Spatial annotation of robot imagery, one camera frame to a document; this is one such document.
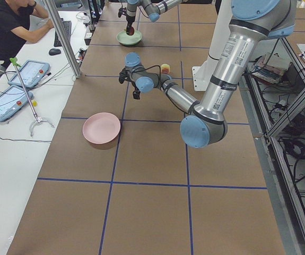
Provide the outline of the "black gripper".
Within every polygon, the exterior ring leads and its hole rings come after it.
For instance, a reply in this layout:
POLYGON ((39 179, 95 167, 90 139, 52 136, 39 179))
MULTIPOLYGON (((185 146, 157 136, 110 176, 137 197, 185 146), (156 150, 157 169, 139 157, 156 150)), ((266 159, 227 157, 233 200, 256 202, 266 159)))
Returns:
POLYGON ((135 81, 131 81, 131 85, 132 85, 133 88, 134 88, 134 91, 133 91, 133 93, 132 93, 133 99, 135 99, 135 100, 140 100, 140 93, 141 93, 141 91, 140 91, 139 88, 136 86, 135 81))
POLYGON ((126 26, 126 33, 127 34, 132 34, 133 33, 133 27, 132 24, 134 23, 134 15, 131 15, 127 13, 126 15, 126 21, 127 21, 127 26, 126 26))

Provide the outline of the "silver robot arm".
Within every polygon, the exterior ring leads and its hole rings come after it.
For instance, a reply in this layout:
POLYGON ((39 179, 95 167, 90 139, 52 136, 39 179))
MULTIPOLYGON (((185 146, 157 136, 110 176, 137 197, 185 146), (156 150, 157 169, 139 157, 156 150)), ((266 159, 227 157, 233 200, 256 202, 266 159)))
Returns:
POLYGON ((124 7, 121 12, 118 12, 118 17, 121 15, 126 16, 127 26, 126 26, 126 34, 132 36, 135 32, 132 27, 136 18, 136 11, 138 7, 142 7, 150 19, 151 22, 155 22, 159 19, 160 15, 174 8, 175 6, 185 3, 186 1, 181 0, 168 0, 161 1, 154 5, 152 1, 143 0, 143 1, 127 1, 127 6, 124 7))
POLYGON ((231 1, 227 9, 232 13, 228 23, 230 35, 201 100, 179 87, 169 75, 149 72, 136 53, 126 55, 125 67, 119 75, 120 83, 129 81, 133 85, 134 98, 157 88, 184 111, 186 117, 181 121, 180 133, 193 148, 225 137, 228 125, 223 112, 257 44, 286 37, 295 26, 295 1, 231 1))

